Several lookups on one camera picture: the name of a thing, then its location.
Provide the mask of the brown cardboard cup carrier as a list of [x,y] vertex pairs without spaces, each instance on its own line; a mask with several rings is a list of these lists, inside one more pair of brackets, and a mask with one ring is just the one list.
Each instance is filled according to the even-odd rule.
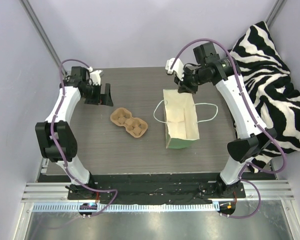
[[110,121],[118,127],[124,127],[126,132],[134,138],[142,137],[148,130],[148,124],[124,108],[117,108],[111,115]]

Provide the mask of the green paper gift bag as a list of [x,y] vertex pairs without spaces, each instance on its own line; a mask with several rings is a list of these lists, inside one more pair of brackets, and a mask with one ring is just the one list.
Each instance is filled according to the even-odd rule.
[[[153,111],[154,119],[165,125],[165,147],[179,150],[190,147],[200,139],[199,123],[212,121],[218,114],[219,108],[213,103],[195,103],[190,93],[179,93],[176,89],[164,89],[163,99]],[[164,120],[156,117],[156,111],[163,105]],[[213,117],[198,120],[196,107],[200,105],[215,107]]]

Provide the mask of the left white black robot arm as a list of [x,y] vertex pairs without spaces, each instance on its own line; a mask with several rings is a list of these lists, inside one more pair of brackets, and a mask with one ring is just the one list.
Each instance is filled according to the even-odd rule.
[[90,200],[96,196],[97,186],[90,171],[78,157],[78,143],[70,122],[76,105],[81,99],[85,104],[112,107],[111,85],[102,88],[102,70],[74,66],[67,76],[61,77],[59,95],[52,112],[35,125],[35,133],[43,158],[57,164],[70,178],[67,187],[71,199]]

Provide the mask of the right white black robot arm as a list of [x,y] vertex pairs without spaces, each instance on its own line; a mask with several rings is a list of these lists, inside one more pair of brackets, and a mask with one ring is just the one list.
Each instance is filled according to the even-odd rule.
[[227,104],[236,124],[237,139],[227,144],[229,159],[218,174],[215,186],[216,194],[226,198],[238,189],[247,164],[271,143],[277,133],[258,115],[235,59],[228,51],[221,58],[214,45],[214,41],[207,41],[193,49],[194,69],[183,64],[178,56],[168,60],[165,69],[169,75],[175,75],[179,93],[195,94],[200,85],[212,83]]

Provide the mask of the zebra print blanket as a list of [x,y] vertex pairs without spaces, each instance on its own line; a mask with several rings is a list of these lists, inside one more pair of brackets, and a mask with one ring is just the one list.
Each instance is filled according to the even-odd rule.
[[300,91],[264,21],[251,25],[230,50],[248,95],[285,154],[300,151]]

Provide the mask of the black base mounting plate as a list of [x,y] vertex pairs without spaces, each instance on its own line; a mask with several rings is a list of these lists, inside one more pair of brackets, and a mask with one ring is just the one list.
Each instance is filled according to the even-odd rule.
[[222,186],[218,173],[104,174],[92,178],[100,193],[73,185],[66,175],[40,174],[38,181],[66,183],[69,200],[99,200],[102,204],[113,199],[117,205],[193,205],[246,197],[241,182]]

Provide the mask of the aluminium frame rail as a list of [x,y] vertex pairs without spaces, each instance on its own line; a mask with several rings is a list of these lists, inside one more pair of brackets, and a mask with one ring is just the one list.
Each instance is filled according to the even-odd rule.
[[[261,199],[294,200],[294,194],[287,180],[253,180],[252,183],[259,190]],[[27,202],[65,202],[68,190],[65,182],[61,183],[27,183],[21,201]]]

